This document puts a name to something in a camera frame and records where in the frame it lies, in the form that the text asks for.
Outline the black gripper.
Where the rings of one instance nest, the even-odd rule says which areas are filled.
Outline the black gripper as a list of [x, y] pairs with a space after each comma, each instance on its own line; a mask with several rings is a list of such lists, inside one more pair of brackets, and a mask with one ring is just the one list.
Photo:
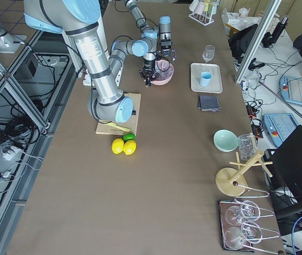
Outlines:
[[159, 75], [159, 72], [156, 71], [156, 61], [153, 60], [143, 60], [143, 68], [139, 70], [141, 78], [145, 81], [145, 86], [149, 87], [151, 81], [155, 80]]
[[159, 41], [160, 50], [157, 51], [157, 59], [170, 58], [171, 62], [174, 63], [176, 60], [176, 50], [172, 49], [171, 40]]

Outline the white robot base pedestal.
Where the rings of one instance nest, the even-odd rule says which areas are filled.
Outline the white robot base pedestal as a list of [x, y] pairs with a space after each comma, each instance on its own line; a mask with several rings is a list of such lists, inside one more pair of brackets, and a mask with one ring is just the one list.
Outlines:
[[[123, 71], [123, 67], [121, 67], [119, 69], [119, 71], [116, 74], [114, 74], [114, 78], [115, 78], [115, 82], [116, 82], [117, 87], [119, 87], [119, 85], [120, 85], [120, 80], [121, 80], [121, 77], [122, 77], [122, 71]], [[88, 73], [88, 70], [86, 70], [86, 74], [85, 74], [84, 79], [83, 79], [83, 85], [84, 86], [91, 86], [91, 78], [90, 78], [90, 75]]]

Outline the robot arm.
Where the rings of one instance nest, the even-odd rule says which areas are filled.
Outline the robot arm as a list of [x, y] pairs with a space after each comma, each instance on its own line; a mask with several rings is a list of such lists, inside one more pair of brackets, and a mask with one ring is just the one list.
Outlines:
[[98, 35], [101, 17], [98, 1], [24, 1], [24, 17], [28, 26], [50, 33], [64, 32], [75, 42], [95, 88], [89, 98], [89, 112], [103, 121], [127, 122], [133, 101], [116, 84], [116, 77], [127, 55], [148, 58], [157, 48], [157, 31], [145, 20], [135, 1], [126, 7], [142, 32], [138, 40], [114, 44], [106, 55]]
[[176, 50], [172, 48], [171, 19], [162, 16], [153, 27], [145, 17], [136, 1], [123, 1], [131, 16], [135, 19], [141, 38], [132, 43], [132, 54], [146, 61], [155, 61], [158, 57], [176, 59]]

